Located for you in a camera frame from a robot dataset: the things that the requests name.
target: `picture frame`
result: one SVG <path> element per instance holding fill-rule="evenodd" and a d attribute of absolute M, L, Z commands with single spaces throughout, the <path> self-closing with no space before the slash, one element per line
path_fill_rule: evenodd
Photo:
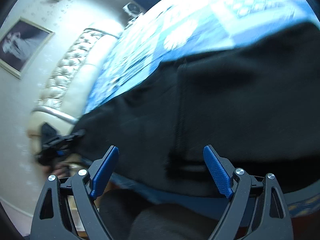
<path fill-rule="evenodd" d="M 21 79 L 22 74 L 54 32 L 19 18 L 0 38 L 0 66 Z"/>

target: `blue strip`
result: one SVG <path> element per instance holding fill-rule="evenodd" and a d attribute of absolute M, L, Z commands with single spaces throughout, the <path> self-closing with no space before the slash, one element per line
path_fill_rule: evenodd
<path fill-rule="evenodd" d="M 119 150 L 117 147 L 113 147 L 112 151 L 109 153 L 108 157 L 104 160 L 100 169 L 97 171 L 96 175 L 92 180 L 92 190 L 90 196 L 93 199 L 101 196 L 107 186 L 113 169 L 119 158 Z"/>
<path fill-rule="evenodd" d="M 203 158 L 219 192 L 230 199 L 233 196 L 231 179 L 209 146 L 204 148 Z"/>

